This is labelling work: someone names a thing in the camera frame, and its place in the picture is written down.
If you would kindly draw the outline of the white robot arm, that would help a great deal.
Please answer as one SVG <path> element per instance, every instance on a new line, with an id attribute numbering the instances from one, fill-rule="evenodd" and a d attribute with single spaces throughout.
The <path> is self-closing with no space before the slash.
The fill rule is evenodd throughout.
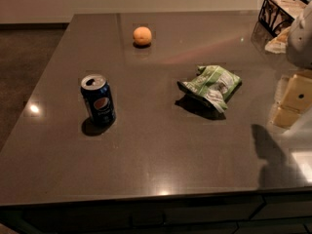
<path id="1" fill-rule="evenodd" d="M 291 25 L 286 55 L 299 70 L 278 82 L 270 122 L 287 130 L 312 106 L 312 2 Z"/>

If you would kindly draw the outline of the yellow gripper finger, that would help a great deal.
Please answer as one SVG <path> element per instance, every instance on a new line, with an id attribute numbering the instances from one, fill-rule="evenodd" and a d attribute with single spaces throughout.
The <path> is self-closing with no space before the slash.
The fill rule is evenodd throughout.
<path id="1" fill-rule="evenodd" d="M 312 78 L 296 73 L 278 82 L 271 123 L 289 129 L 312 106 Z"/>

